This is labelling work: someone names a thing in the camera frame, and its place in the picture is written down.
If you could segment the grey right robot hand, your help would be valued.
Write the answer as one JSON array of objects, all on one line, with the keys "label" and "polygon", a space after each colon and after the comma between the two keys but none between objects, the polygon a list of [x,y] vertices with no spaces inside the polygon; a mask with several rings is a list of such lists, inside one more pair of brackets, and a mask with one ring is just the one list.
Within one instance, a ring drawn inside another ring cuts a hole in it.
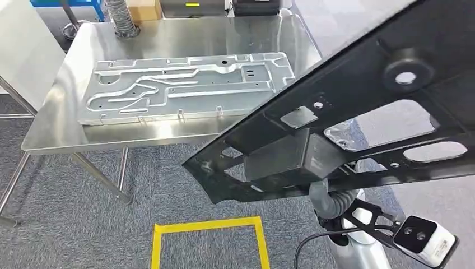
[{"label": "grey right robot hand", "polygon": [[340,148],[347,151],[357,151],[360,144],[355,137],[354,124],[352,122],[343,122],[324,130],[324,135]]}]

